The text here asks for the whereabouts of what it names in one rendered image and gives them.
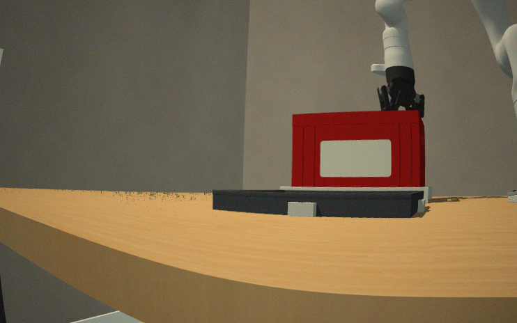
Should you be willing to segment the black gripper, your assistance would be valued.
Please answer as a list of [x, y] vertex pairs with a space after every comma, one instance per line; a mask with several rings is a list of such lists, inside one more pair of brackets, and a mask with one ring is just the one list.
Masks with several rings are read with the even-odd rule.
[[[385, 71], [388, 87], [377, 88], [381, 111], [397, 111], [400, 106], [403, 106], [406, 111], [418, 110], [423, 118], [424, 95], [419, 95], [415, 91], [414, 70], [406, 66], [392, 66]], [[388, 94], [391, 97], [390, 101]]]

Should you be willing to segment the red crate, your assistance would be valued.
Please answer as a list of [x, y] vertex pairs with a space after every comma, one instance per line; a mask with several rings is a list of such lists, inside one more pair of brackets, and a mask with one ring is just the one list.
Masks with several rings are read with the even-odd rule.
[[425, 187], [424, 136], [409, 111], [293, 114], [291, 186]]

